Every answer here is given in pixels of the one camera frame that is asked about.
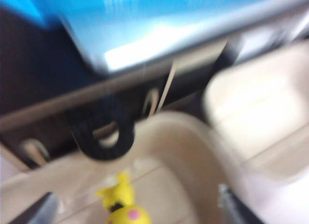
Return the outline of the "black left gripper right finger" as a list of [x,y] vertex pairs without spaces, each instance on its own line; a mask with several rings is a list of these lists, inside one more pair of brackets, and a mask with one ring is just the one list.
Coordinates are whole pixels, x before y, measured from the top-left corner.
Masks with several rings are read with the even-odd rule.
[[263,224],[226,184],[219,185],[218,193],[218,206],[222,211],[224,224]]

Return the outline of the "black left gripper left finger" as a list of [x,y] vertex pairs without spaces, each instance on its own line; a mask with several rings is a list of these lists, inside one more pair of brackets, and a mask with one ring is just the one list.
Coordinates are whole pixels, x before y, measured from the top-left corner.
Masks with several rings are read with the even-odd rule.
[[58,208],[57,195],[48,192],[10,221],[10,224],[54,224]]

